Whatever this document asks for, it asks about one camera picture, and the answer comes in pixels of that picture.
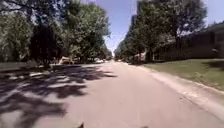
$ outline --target tree canopy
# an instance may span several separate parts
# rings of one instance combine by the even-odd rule
[[[207,14],[201,0],[142,0],[137,8],[125,39],[115,50],[117,59],[145,51],[146,59],[152,61],[155,48],[202,29]]]
[[[103,8],[78,0],[0,1],[1,61],[24,57],[49,64],[61,56],[107,58],[104,36],[109,20]]]

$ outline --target grass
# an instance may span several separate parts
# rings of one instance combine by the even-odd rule
[[[224,60],[222,59],[183,60],[144,66],[224,91]]]

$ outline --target green tree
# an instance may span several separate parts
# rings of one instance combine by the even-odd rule
[[[0,45],[3,61],[21,61],[28,55],[32,27],[20,14],[2,15],[0,18]]]

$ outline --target road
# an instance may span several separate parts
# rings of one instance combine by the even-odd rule
[[[44,105],[31,105],[36,112],[33,113],[39,116],[27,128],[75,128],[82,122],[85,128],[224,128],[223,121],[152,78],[150,72],[121,62],[70,68],[47,79],[50,89],[61,88],[53,91],[45,88],[48,93],[42,94],[35,87],[20,93],[35,95],[51,103],[63,103],[66,113],[57,116],[48,112],[40,116],[38,112],[49,110],[42,110]],[[21,113],[18,113],[11,113],[11,117],[21,119]],[[2,120],[18,124],[18,119],[9,116],[4,113]],[[12,123],[5,123],[5,126],[13,127]]]

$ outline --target blue sky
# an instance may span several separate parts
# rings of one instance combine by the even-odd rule
[[[110,38],[105,38],[107,47],[114,51],[124,39],[131,16],[136,13],[136,0],[90,0],[95,1],[107,12],[110,19]],[[203,0],[208,8],[206,24],[224,20],[224,0]]]

